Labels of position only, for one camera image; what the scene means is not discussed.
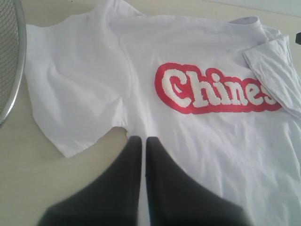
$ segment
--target black object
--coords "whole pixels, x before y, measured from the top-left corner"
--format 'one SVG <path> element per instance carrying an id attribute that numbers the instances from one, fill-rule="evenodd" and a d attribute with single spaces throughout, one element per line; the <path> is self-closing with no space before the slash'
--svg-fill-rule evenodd
<path id="1" fill-rule="evenodd" d="M 93 183 L 50 207 L 38 226 L 135 226 L 142 143 L 130 137 L 112 165 Z"/>
<path id="2" fill-rule="evenodd" d="M 146 184 L 152 226 L 251 225 L 241 207 L 190 178 L 157 137 L 146 142 Z"/>
<path id="3" fill-rule="evenodd" d="M 301 45 L 301 33 L 296 34 L 296 43 Z"/>

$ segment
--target t-shirt sleeve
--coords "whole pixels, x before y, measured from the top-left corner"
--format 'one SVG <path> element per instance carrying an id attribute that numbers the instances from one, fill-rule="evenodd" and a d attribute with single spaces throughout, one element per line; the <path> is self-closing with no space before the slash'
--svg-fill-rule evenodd
<path id="1" fill-rule="evenodd" d="M 117 14 L 110 2 L 51 27 L 27 26 L 25 75 L 33 117 L 66 157 L 112 127 L 127 126 L 130 74 L 109 27 Z"/>
<path id="2" fill-rule="evenodd" d="M 293 66 L 288 36 L 279 35 L 246 51 L 244 57 L 263 87 L 291 115 L 301 119 L 301 78 Z"/>

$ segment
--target white fabric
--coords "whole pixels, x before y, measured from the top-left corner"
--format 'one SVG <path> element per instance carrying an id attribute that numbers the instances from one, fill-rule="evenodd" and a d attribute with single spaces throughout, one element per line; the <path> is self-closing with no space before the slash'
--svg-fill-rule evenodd
<path id="1" fill-rule="evenodd" d="M 33 116 L 66 157 L 113 126 L 157 136 L 255 225 L 300 224 L 301 82 L 278 30 L 254 16 L 145 16 L 104 0 L 27 31 Z M 139 225 L 149 225 L 144 176 Z"/>

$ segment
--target wrinkled fabric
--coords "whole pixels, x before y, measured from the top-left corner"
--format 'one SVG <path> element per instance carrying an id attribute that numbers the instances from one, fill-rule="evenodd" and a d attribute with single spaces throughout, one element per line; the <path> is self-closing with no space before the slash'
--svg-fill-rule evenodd
<path id="1" fill-rule="evenodd" d="M 114 126 L 144 141 L 156 136 L 189 176 L 242 206 L 254 225 L 299 225 L 301 82 L 280 31 L 255 16 L 145 16 L 105 0 L 27 32 L 33 116 L 64 156 Z M 144 176 L 139 202 L 147 226 Z"/>

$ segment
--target white letter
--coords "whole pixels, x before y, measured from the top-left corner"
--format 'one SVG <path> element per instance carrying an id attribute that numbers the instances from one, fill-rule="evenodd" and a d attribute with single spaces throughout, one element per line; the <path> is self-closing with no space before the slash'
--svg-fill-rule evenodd
<path id="1" fill-rule="evenodd" d="M 225 82 L 225 85 L 228 86 L 231 90 L 232 104 L 234 104 L 234 105 L 242 104 L 244 106 L 246 106 L 248 104 L 248 100 L 245 98 L 243 88 L 241 87 L 241 85 L 238 82 L 227 81 L 227 82 Z"/>
<path id="2" fill-rule="evenodd" d="M 255 98 L 260 93 L 260 89 L 255 84 L 249 83 L 246 85 L 246 98 L 253 105 L 261 105 L 263 103 L 263 97 Z"/>
<path id="3" fill-rule="evenodd" d="M 179 98 L 173 90 L 173 87 L 170 82 L 171 77 L 177 77 L 180 80 L 180 83 L 182 85 L 187 83 L 187 77 L 186 75 L 176 69 L 168 69 L 164 72 L 163 79 L 162 79 L 162 88 L 165 92 L 165 94 L 175 101 L 177 105 L 180 107 L 188 107 L 191 103 L 191 99 L 189 97 L 185 97 L 184 99 Z"/>
<path id="4" fill-rule="evenodd" d="M 193 102 L 193 106 L 205 107 L 209 103 L 212 105 L 220 105 L 221 104 L 221 99 L 219 99 L 215 95 L 215 92 L 209 82 L 207 82 L 207 81 L 200 82 L 198 80 L 198 74 L 196 72 L 186 72 L 186 74 L 190 77 L 192 92 L 193 92 L 193 96 L 195 99 L 195 101 Z M 206 90 L 209 103 L 208 103 L 208 100 L 204 100 L 204 97 L 201 92 L 202 89 Z"/>
<path id="5" fill-rule="evenodd" d="M 213 79 L 213 81 L 215 81 L 215 83 L 213 83 L 213 86 L 217 88 L 217 91 L 221 95 L 221 98 L 222 98 L 221 104 L 222 105 L 230 105 L 231 100 L 229 98 L 227 90 L 225 89 L 223 84 L 220 82 L 220 79 L 221 79 L 220 76 L 218 74 L 212 73 L 212 79 Z"/>
<path id="6" fill-rule="evenodd" d="M 277 101 L 273 97 L 271 97 L 266 88 L 264 88 L 262 85 L 260 86 L 260 88 L 262 92 L 267 95 L 267 97 L 264 97 L 265 102 L 267 102 L 269 105 L 274 105 L 275 103 L 277 103 Z"/>

